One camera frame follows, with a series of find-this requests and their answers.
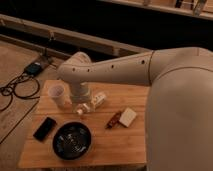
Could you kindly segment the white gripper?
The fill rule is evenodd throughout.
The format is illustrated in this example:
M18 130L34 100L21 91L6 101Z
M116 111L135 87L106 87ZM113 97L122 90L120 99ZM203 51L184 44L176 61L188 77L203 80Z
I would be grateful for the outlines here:
M78 115L89 113L91 107L91 91L87 83L70 84L70 100L72 110Z

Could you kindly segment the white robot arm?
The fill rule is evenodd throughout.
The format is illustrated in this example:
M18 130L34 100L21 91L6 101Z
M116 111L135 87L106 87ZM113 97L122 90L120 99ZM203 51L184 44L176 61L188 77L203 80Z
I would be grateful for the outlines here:
M147 171L213 171L213 51L153 50L95 63L77 52L58 75L77 103L90 82L147 86Z

